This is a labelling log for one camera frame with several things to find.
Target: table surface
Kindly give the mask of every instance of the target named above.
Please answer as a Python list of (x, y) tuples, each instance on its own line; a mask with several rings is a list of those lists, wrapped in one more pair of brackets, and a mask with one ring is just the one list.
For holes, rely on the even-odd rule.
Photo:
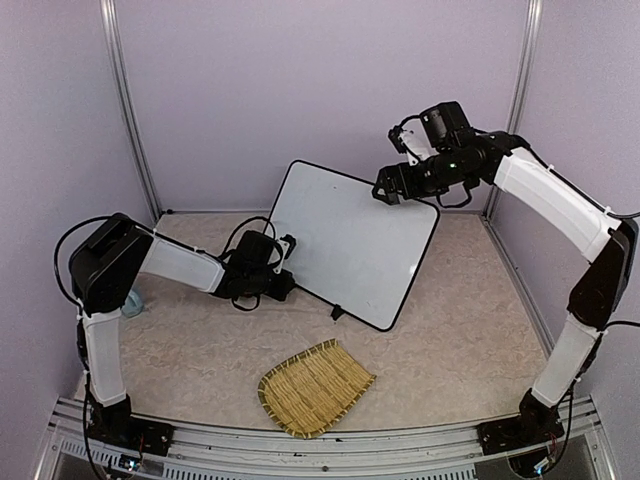
[[(159, 231), (217, 253), (249, 214), (173, 214)], [(121, 324), (135, 412), (209, 425), (277, 429), (260, 405), (262, 375), (336, 338), (377, 375), (334, 430), (478, 420), (517, 411), (545, 365), (531, 321), (479, 217), (444, 214), (394, 328), (381, 333), (294, 290), (251, 313), (141, 275), (145, 311)]]

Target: white board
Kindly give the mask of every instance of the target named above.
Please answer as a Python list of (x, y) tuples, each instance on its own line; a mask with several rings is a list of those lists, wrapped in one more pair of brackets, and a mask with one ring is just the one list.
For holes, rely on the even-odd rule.
[(285, 268), (296, 284), (372, 327), (393, 327), (438, 223), (424, 202), (390, 206), (373, 185), (296, 160), (270, 219), (297, 246)]

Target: straw placemat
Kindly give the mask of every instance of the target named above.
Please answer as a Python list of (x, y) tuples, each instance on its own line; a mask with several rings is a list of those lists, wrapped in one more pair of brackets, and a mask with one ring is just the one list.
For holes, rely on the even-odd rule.
[(332, 339), (269, 371), (260, 380), (258, 397), (285, 432), (313, 438), (344, 417), (375, 378)]

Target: wall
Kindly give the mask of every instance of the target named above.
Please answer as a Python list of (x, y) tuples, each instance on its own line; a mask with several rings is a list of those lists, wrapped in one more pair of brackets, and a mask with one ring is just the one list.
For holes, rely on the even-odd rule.
[[(614, 211), (640, 210), (640, 4), (546, 2), (520, 133), (540, 156)], [(557, 338), (586, 262), (513, 198), (496, 226)], [(615, 318), (640, 321), (640, 255)], [(585, 378), (622, 479), (640, 469), (640, 330), (616, 327)]]
[(296, 158), (373, 181), (404, 161), (388, 130), (442, 101), (460, 101), (479, 128), (505, 128), (526, 10), (525, 0), (118, 2), (163, 206), (270, 208)]
[(0, 476), (17, 479), (80, 373), (75, 311), (53, 276), (57, 239), (89, 216), (149, 217), (99, 2), (2, 2), (0, 62)]

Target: woven edge trim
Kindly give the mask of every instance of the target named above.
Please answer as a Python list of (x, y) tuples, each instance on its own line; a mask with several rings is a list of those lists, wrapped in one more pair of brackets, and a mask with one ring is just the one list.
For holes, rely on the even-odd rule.
[(265, 392), (265, 388), (267, 385), (267, 381), (269, 379), (271, 379), (271, 377), (273, 377), (276, 373), (278, 373), (279, 371), (282, 371), (285, 367), (288, 367), (291, 364), (297, 363), (300, 360), (308, 357), (309, 355), (313, 354), (313, 353), (317, 353), (321, 350), (326, 350), (327, 348), (330, 347), (337, 347), (338, 346), (338, 341), (335, 338), (332, 338), (331, 340), (327, 340), (325, 342), (319, 343), (318, 345), (314, 345), (311, 348), (308, 348), (307, 350), (305, 350), (304, 352), (298, 353), (297, 355), (294, 355), (293, 357), (287, 358), (284, 362), (276, 365), (275, 367), (273, 367), (271, 370), (269, 370), (261, 379), (260, 379), (260, 383), (258, 384), (258, 398), (260, 399), (260, 403), (262, 404), (262, 408), (265, 409), (265, 411), (267, 412), (267, 415), (269, 415), (269, 418), (271, 418), (276, 425), (278, 425), (280, 428), (282, 428), (286, 433), (288, 433), (289, 435), (295, 437), (295, 438), (302, 438), (305, 440), (308, 440), (310, 438), (315, 438), (318, 437), (320, 435), (322, 435), (323, 433), (326, 433), (327, 430), (329, 430), (331, 427), (333, 427), (336, 423), (338, 423), (340, 420), (342, 420), (342, 418), (347, 414), (347, 412), (349, 410), (351, 410), (351, 407), (353, 407), (356, 402), (358, 400), (360, 400), (360, 398), (362, 397), (362, 395), (364, 395), (364, 393), (369, 389), (369, 387), (371, 386), (371, 384), (373, 383), (373, 381), (376, 379), (376, 375), (369, 373), (369, 371), (364, 368), (355, 358), (351, 357), (351, 355), (349, 354), (349, 352), (347, 352), (345, 350), (345, 352), (347, 353), (347, 355), (349, 355), (353, 361), (355, 363), (357, 363), (358, 365), (360, 365), (360, 367), (369, 374), (369, 381), (367, 381), (367, 383), (365, 384), (365, 386), (356, 394), (356, 396), (354, 397), (354, 399), (351, 401), (351, 403), (349, 403), (349, 405), (347, 405), (339, 414), (336, 418), (334, 418), (331, 422), (327, 423), (324, 427), (318, 429), (318, 430), (314, 430), (313, 432), (309, 432), (309, 433), (305, 433), (305, 432), (298, 432), (296, 430), (293, 430), (292, 428), (289, 428), (282, 420), (280, 420), (280, 418), (278, 417), (278, 415), (273, 411), (273, 409), (271, 408), (271, 405), (269, 405), (267, 403), (267, 399), (265, 398), (264, 392)]

